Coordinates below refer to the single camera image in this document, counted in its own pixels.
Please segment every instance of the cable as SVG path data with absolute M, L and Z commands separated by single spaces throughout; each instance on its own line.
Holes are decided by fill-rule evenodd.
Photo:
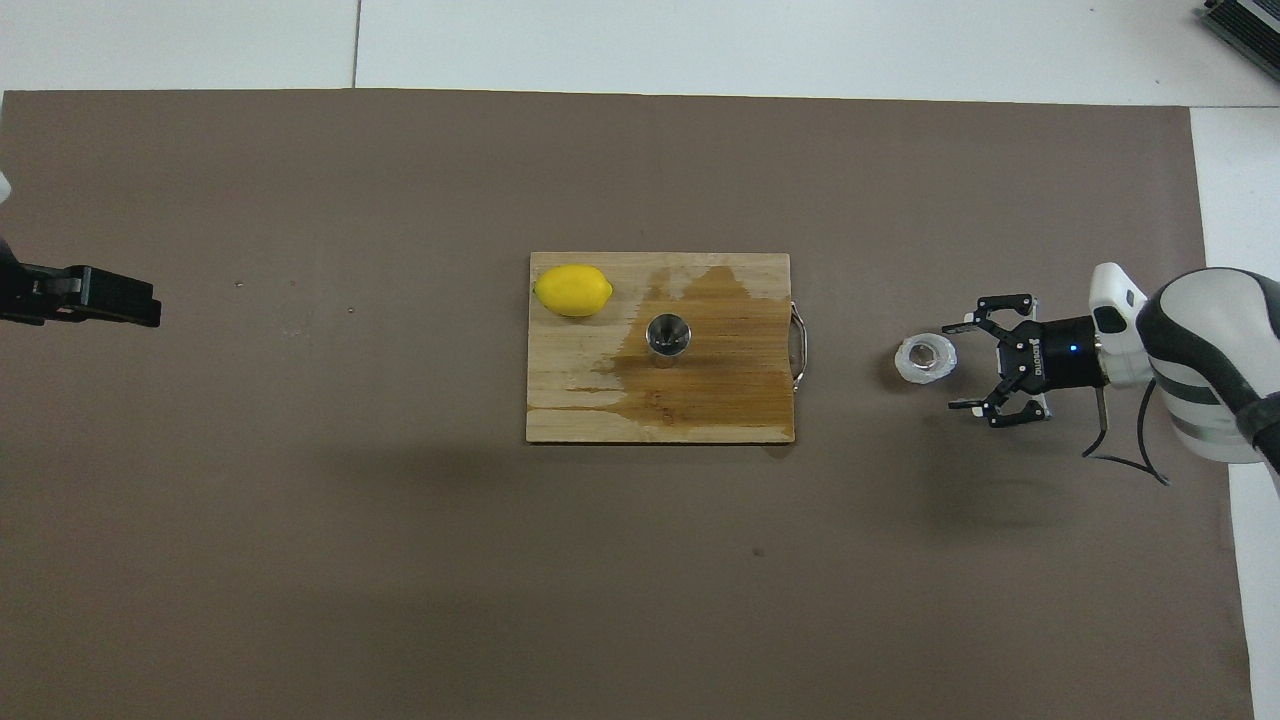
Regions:
M 1080 457 L 1088 457 L 1089 460 L 1110 460 L 1112 462 L 1128 465 L 1135 470 L 1142 470 L 1143 473 L 1147 473 L 1152 478 L 1156 478 L 1156 480 L 1160 484 L 1167 486 L 1169 478 L 1166 478 L 1160 470 L 1157 470 L 1151 464 L 1151 457 L 1147 455 L 1147 437 L 1146 437 L 1147 406 L 1151 405 L 1151 396 L 1155 392 L 1156 392 L 1156 380 L 1152 379 L 1149 383 L 1147 383 L 1147 392 L 1142 395 L 1142 405 L 1138 406 L 1138 452 L 1142 455 L 1142 461 L 1143 461 L 1142 465 L 1134 462 L 1133 460 L 1116 457 L 1115 455 L 1093 455 L 1093 451 L 1097 450 L 1100 445 L 1102 445 L 1102 439 L 1107 437 L 1106 410 L 1102 409 L 1103 406 L 1101 404 L 1098 406 L 1100 407 L 1098 423 L 1101 425 L 1101 428 L 1098 429 L 1098 437 L 1097 439 L 1093 441 L 1093 445 L 1091 445 L 1088 448 L 1084 450 L 1084 452 L 1080 454 Z M 1098 388 L 1098 393 L 1100 395 L 1102 393 L 1101 388 Z

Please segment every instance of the brown table mat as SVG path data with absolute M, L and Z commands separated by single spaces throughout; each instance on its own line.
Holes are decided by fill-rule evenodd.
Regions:
M 1226 469 L 891 355 L 1203 263 L 1188 111 L 9 92 L 0 232 L 159 329 L 0 327 L 6 717 L 1249 717 Z M 535 250 L 788 252 L 790 447 L 530 446 Z M 1138 396 L 1107 448 L 1133 452 Z

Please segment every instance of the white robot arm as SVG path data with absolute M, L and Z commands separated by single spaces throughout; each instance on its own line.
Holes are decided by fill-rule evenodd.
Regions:
M 982 297 L 965 323 L 942 328 L 984 329 L 998 341 L 1001 383 L 986 398 L 952 407 L 970 407 L 1001 428 L 1048 419 L 1044 391 L 1094 387 L 1105 429 L 1101 388 L 1155 379 L 1178 438 L 1192 452 L 1220 462 L 1265 460 L 1280 491 L 1280 283 L 1247 270 L 1206 268 L 1148 299 L 1120 265 L 1103 263 L 1093 272 L 1087 318 L 1038 323 L 1032 314 L 1006 331 L 983 311 L 1019 305 L 1038 304 L 1029 295 Z M 1092 331 L 1089 347 L 1080 340 L 1085 331 Z M 1032 411 L 1001 413 L 1016 391 L 1032 395 Z
M 0 202 L 9 197 L 0 174 Z M 42 325 L 46 320 L 110 320 L 160 327 L 160 301 L 151 283 L 88 265 L 46 268 L 19 263 L 0 237 L 0 320 Z

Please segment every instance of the lemon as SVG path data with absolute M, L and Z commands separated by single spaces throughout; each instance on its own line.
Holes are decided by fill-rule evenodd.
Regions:
M 552 313 L 585 318 L 604 307 L 613 286 L 595 265 L 557 265 L 538 278 L 534 295 Z

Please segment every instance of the stainless steel cup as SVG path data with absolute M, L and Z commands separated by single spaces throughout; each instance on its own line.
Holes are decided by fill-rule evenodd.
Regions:
M 689 350 L 689 341 L 692 340 L 692 331 L 689 323 L 680 315 L 663 313 L 649 320 L 649 327 L 644 332 L 644 340 L 649 345 L 649 356 L 653 364 L 659 368 L 671 368 L 680 355 Z

